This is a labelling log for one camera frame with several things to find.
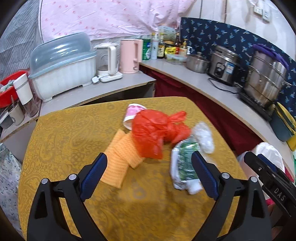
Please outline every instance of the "yellow tablecloth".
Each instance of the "yellow tablecloth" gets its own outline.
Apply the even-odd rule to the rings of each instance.
[[[168,115],[187,112],[185,124],[192,128],[206,122],[213,133],[215,152],[209,155],[221,172],[245,178],[234,154],[202,111],[184,97],[160,97],[80,106],[39,118],[31,136],[19,183],[18,209],[24,236],[35,192],[42,178],[63,180],[93,162],[121,128],[126,107],[138,103]],[[214,201],[204,191],[189,195],[173,188],[169,176],[170,145],[163,160],[145,159],[135,170],[129,168],[123,187],[99,182],[85,205],[97,226],[112,240],[191,240],[208,216]],[[237,206],[235,198],[221,234],[227,233]],[[79,235],[65,200],[65,218],[71,232]]]

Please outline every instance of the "gray striped fabric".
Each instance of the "gray striped fabric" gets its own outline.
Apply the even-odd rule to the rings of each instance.
[[[39,0],[28,0],[15,14],[0,38],[0,80],[30,66],[36,47]]]

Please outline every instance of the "red bowl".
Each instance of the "red bowl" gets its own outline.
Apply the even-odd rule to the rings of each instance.
[[[16,80],[18,77],[20,77],[23,74],[27,74],[28,72],[25,70],[18,71],[8,77],[6,77],[4,80],[0,82],[0,84],[6,85],[8,81],[10,80]],[[17,92],[14,88],[14,86],[10,87],[8,90],[4,91],[3,93],[0,93],[0,108],[5,108],[6,106],[9,106],[11,102],[11,96],[13,97],[14,101],[18,100]]]

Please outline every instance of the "electric kettle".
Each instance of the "electric kettle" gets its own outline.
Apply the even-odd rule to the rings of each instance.
[[[120,41],[120,71],[124,74],[133,74],[139,71],[142,62],[143,40],[123,39]]]
[[[122,78],[118,72],[119,45],[116,43],[102,43],[96,45],[96,71],[101,82],[109,82]]]

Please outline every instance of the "dark green container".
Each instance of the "dark green container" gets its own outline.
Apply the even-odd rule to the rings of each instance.
[[[143,39],[143,60],[150,59],[151,49],[150,49],[150,39]]]

